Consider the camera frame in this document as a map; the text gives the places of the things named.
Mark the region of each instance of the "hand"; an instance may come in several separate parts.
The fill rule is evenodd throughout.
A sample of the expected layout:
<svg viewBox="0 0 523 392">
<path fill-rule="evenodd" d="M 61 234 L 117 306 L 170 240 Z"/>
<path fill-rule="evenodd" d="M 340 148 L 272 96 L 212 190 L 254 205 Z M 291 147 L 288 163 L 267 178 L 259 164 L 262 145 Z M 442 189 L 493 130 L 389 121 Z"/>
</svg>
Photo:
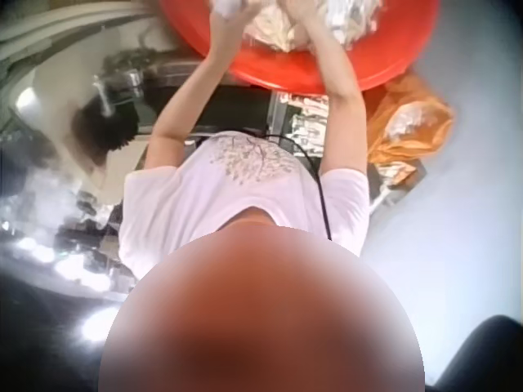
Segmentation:
<svg viewBox="0 0 523 392">
<path fill-rule="evenodd" d="M 260 12 L 260 3 L 248 5 L 242 1 L 242 7 L 235 14 L 224 17 L 213 11 L 211 13 L 211 49 L 209 58 L 229 65 L 242 46 L 245 27 Z"/>
<path fill-rule="evenodd" d="M 316 0 L 278 0 L 278 4 L 296 23 L 305 24 L 318 16 Z"/>
</svg>

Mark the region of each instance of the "black object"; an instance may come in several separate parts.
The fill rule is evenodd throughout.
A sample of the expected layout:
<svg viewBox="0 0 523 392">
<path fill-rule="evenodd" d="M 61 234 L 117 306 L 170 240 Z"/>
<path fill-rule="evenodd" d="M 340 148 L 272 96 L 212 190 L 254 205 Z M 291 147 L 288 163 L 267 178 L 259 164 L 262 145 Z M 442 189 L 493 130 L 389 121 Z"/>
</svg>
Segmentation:
<svg viewBox="0 0 523 392">
<path fill-rule="evenodd" d="M 440 392 L 523 390 L 523 327 L 505 316 L 483 322 L 435 385 Z"/>
</svg>

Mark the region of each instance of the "black cable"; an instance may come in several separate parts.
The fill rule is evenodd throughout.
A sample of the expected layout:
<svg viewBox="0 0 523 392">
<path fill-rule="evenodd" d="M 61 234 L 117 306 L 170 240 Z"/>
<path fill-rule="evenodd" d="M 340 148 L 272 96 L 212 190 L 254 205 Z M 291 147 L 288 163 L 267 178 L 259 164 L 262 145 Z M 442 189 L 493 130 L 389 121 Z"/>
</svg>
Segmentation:
<svg viewBox="0 0 523 392">
<path fill-rule="evenodd" d="M 320 192 L 321 211 L 322 211 L 323 218 L 324 218 L 325 231 L 327 232 L 327 239 L 329 241 L 332 241 L 333 240 L 333 236 L 332 236 L 331 231 L 330 231 L 329 215 L 327 214 L 327 205 L 325 203 L 324 189 L 323 189 L 323 186 L 321 185 L 320 169 L 318 167 L 315 167 L 314 162 L 312 162 L 311 157 L 305 151 L 305 149 L 303 149 L 303 147 L 301 147 L 295 140 L 293 140 L 293 139 L 291 139 L 291 138 L 289 138 L 287 136 L 266 135 L 266 136 L 260 137 L 260 136 L 257 136 L 254 132 L 251 132 L 251 131 L 248 131 L 248 130 L 241 130 L 240 132 L 242 132 L 244 134 L 248 134 L 251 137 L 259 138 L 259 139 L 270 139 L 271 137 L 274 137 L 274 138 L 277 138 L 277 139 L 280 139 L 280 140 L 290 141 L 291 143 L 293 143 L 295 146 L 297 146 L 300 149 L 302 154 L 305 156 L 305 158 L 307 159 L 307 161 L 311 165 L 312 171 L 314 172 L 314 178 L 315 178 L 315 180 L 316 180 L 316 182 L 318 184 L 318 190 Z M 217 136 L 201 136 L 201 137 L 204 138 L 204 139 L 210 139 L 211 137 L 220 137 L 220 136 L 217 135 Z"/>
</svg>

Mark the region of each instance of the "graphic print on shirt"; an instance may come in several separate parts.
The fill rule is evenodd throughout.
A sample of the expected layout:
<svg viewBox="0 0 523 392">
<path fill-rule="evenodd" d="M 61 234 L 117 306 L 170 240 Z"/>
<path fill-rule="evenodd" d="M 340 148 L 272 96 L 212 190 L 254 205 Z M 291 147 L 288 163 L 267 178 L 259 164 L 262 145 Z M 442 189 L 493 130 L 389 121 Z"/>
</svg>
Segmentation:
<svg viewBox="0 0 523 392">
<path fill-rule="evenodd" d="M 240 185 L 266 182 L 299 170 L 299 161 L 278 145 L 247 135 L 216 136 L 213 164 L 221 164 L 226 174 Z"/>
</svg>

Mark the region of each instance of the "orange plastic bag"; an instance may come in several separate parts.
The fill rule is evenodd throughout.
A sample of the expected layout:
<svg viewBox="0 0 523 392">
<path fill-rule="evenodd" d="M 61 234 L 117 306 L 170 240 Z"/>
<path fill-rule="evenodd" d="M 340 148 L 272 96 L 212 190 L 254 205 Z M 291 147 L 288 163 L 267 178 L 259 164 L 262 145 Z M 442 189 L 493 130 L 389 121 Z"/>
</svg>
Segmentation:
<svg viewBox="0 0 523 392">
<path fill-rule="evenodd" d="M 413 73 L 364 92 L 369 161 L 405 162 L 436 152 L 454 122 L 452 109 Z"/>
</svg>

